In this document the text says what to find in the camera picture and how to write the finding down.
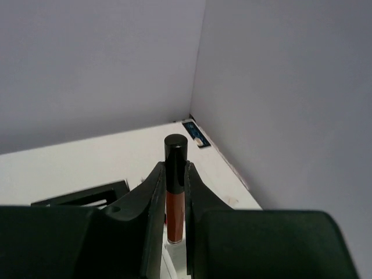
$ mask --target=wall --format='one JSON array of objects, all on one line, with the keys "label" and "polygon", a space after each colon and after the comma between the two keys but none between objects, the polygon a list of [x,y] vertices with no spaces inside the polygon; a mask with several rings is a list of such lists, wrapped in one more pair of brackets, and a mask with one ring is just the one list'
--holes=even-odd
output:
[{"label": "wall", "polygon": [[0,3],[0,153],[189,114],[204,0]]},{"label": "wall", "polygon": [[372,278],[372,2],[208,0],[191,113],[265,208],[321,209]]}]

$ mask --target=lip gloss tube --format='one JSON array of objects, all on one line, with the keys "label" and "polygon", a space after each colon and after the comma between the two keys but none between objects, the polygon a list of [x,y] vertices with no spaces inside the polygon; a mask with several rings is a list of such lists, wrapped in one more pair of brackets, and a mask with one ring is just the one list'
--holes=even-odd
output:
[{"label": "lip gloss tube", "polygon": [[167,236],[171,244],[183,238],[185,216],[184,176],[187,162],[187,138],[172,134],[164,139],[167,187]]}]

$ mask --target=cylindrical object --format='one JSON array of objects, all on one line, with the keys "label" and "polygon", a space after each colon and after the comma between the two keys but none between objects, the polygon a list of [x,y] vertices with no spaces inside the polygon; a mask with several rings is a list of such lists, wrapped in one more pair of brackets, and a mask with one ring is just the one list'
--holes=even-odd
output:
[{"label": "cylindrical object", "polygon": [[184,231],[187,138],[179,134],[169,135],[165,138],[164,144],[168,241],[171,244],[178,244],[182,241]]}]

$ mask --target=black bottle cap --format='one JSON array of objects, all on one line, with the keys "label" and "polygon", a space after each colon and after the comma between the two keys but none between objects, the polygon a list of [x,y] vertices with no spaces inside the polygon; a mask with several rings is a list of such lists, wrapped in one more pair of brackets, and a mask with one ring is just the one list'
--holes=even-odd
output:
[{"label": "black bottle cap", "polygon": [[187,162],[187,138],[172,134],[164,139],[167,191],[171,194],[184,192],[185,166]]}]

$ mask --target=brown liquid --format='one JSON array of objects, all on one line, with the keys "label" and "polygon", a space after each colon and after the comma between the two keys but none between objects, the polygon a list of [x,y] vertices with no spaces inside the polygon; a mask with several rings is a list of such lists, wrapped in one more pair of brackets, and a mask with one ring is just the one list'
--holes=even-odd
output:
[{"label": "brown liquid", "polygon": [[177,244],[184,232],[185,193],[171,194],[167,191],[167,231],[168,241]]}]

